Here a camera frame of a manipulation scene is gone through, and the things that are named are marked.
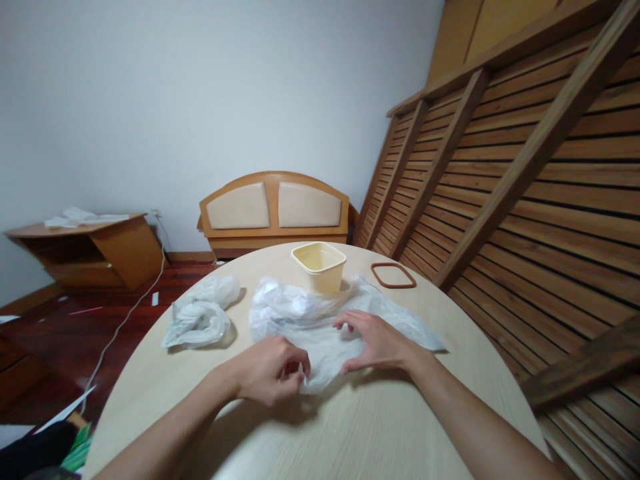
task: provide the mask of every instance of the table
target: table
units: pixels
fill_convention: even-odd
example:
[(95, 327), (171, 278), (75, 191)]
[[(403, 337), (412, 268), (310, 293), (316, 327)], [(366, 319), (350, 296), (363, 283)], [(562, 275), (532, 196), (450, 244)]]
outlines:
[(66, 289), (135, 290), (160, 273), (162, 248), (145, 220), (128, 220), (46, 228), (44, 223), (10, 230), (5, 235), (22, 244)]
[[(247, 313), (255, 286), (265, 275), (301, 284), (304, 272), (290, 256), (300, 245), (304, 242), (258, 250), (212, 273), (236, 275), (243, 287), (241, 300), (227, 310), (232, 343), (168, 353), (160, 343), (171, 312), (160, 316), (113, 388), (84, 479), (92, 478), (184, 398), (212, 367), (251, 344)], [(370, 265), (389, 259), (350, 245), (332, 245), (347, 256), (344, 279), (360, 274), (378, 286)], [(406, 282), (399, 269), (377, 270), (388, 283)], [(417, 288), (380, 290), (420, 315), (450, 351), (439, 356), (446, 368), (548, 455), (520, 388), (489, 340), (448, 296), (411, 274)], [(222, 410), (189, 465), (186, 478), (198, 479), (471, 478), (418, 390), (395, 371), (339, 378), (322, 395), (300, 396), (274, 412), (251, 402), (233, 402)]]

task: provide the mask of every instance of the crumpled plastic bag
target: crumpled plastic bag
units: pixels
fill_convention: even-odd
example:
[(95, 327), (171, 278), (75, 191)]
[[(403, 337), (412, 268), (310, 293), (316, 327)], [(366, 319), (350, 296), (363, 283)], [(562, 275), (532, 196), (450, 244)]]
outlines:
[(116, 221), (129, 220), (129, 214), (108, 214), (108, 215), (96, 215), (95, 213), (82, 210), (78, 207), (69, 207), (64, 209), (62, 217), (54, 217), (49, 220), (45, 220), (46, 228), (76, 228), (80, 225), (99, 225), (101, 223), (112, 223)]
[(173, 319), (162, 346), (184, 345), (194, 349), (222, 340), (231, 326), (225, 309), (239, 296), (240, 280), (234, 276), (200, 280), (184, 297), (173, 302)]
[(300, 393), (322, 392), (340, 373), (346, 360), (360, 356), (362, 337), (357, 331), (333, 328), (333, 321), (347, 310), (362, 310), (382, 317), (404, 336), (428, 350), (445, 346), (420, 318), (386, 298), (360, 275), (351, 287), (330, 295), (310, 293), (264, 277), (258, 283), (249, 311), (249, 328), (256, 342), (270, 335), (283, 335), (309, 353), (311, 377)]

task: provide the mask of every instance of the plastic container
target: plastic container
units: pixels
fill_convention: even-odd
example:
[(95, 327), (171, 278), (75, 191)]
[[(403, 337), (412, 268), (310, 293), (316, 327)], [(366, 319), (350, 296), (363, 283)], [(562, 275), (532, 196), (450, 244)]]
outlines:
[(291, 250), (291, 257), (306, 272), (303, 288), (314, 293), (340, 291), (347, 256), (325, 242), (313, 242)]

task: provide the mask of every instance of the drawer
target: drawer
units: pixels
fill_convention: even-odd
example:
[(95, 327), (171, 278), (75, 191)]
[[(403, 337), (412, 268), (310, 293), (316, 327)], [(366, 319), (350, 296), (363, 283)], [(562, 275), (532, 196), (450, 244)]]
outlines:
[(93, 265), (52, 265), (45, 270), (63, 287), (124, 288), (125, 286), (120, 275), (107, 262), (95, 262)]

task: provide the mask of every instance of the light wood tabletop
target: light wood tabletop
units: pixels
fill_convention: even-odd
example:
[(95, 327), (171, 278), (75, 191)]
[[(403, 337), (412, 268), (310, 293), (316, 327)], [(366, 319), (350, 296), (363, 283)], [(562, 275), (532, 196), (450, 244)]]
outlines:
[[(171, 319), (166, 310), (131, 356), (105, 406), (83, 478), (92, 478), (120, 450), (178, 403), (214, 366), (251, 344), (247, 314), (263, 276), (303, 284), (290, 256), (304, 242), (240, 257), (211, 275), (236, 275), (243, 291), (228, 308), (232, 332), (222, 345), (167, 352), (160, 347)], [(343, 279), (362, 275), (388, 298), (418, 314), (449, 352), (440, 361), (484, 402), (548, 455), (518, 384), (492, 344), (448, 296), (411, 272), (414, 289), (386, 289), (371, 264), (389, 262), (372, 251), (332, 244), (347, 256)], [(400, 270), (377, 269), (386, 283), (406, 283)], [(367, 371), (340, 377), (321, 395), (298, 396), (268, 410), (236, 401), (222, 410), (185, 478), (387, 479), (471, 478), (420, 392), (402, 372)]]

